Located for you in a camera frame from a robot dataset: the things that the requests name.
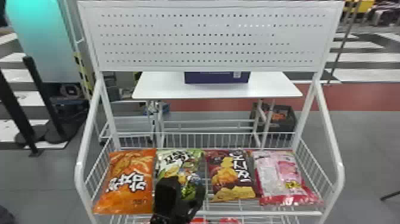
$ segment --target red stripe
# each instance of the red stripe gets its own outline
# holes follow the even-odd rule
[[[277,104],[301,110],[309,84],[297,84],[304,97],[277,99]],[[324,86],[329,110],[400,111],[400,83],[346,83]],[[171,111],[247,111],[256,99],[175,99]]]

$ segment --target green chip bag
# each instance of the green chip bag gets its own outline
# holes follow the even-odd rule
[[[159,150],[157,179],[177,176],[181,184],[182,199],[191,200],[195,198],[196,186],[202,185],[204,174],[198,172],[199,162],[203,150]]]

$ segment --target dark red chip bag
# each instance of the dark red chip bag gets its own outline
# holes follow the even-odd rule
[[[211,224],[211,222],[204,218],[196,217],[190,221],[190,224]]]
[[[254,198],[254,183],[243,150],[206,150],[212,201]]]
[[[220,219],[220,224],[242,224],[238,219],[225,217]]]

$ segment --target pegboard panel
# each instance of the pegboard panel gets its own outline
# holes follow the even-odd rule
[[[317,71],[338,1],[82,1],[100,70]]]

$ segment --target black post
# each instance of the black post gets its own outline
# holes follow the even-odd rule
[[[20,133],[15,136],[15,142],[20,145],[28,145],[31,149],[30,157],[37,157],[41,155],[43,150],[36,148],[35,142],[43,139],[46,134],[47,128],[44,125],[32,127],[29,123],[26,114],[19,105],[13,90],[5,80],[3,73],[0,70],[0,99],[12,117],[14,123],[17,125]]]
[[[35,61],[30,56],[25,56],[23,61],[35,82],[37,90],[39,91],[51,118],[51,122],[47,124],[48,131],[45,135],[45,140],[52,144],[69,141],[78,131],[78,127],[75,124],[63,124],[60,122],[58,115],[54,110],[53,103],[50,101],[50,97],[47,94],[42,79],[36,69]]]
[[[393,192],[393,193],[391,193],[391,194],[388,194],[388,195],[383,196],[382,198],[380,198],[380,200],[381,200],[381,201],[384,201],[384,200],[386,200],[386,199],[388,199],[388,198],[397,196],[397,195],[399,195],[399,194],[400,194],[400,191],[396,191],[396,192]]]

